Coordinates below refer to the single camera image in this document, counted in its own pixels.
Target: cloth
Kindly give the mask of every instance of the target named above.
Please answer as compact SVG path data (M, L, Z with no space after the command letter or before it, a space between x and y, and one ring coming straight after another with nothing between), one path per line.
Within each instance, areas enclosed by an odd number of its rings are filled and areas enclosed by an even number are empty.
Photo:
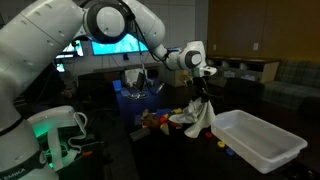
M197 138L201 129L207 128L215 119L215 114L210 101L201 103L201 98L189 103L183 109L183 114L172 115L169 120L175 123L193 123L184 134L190 138Z

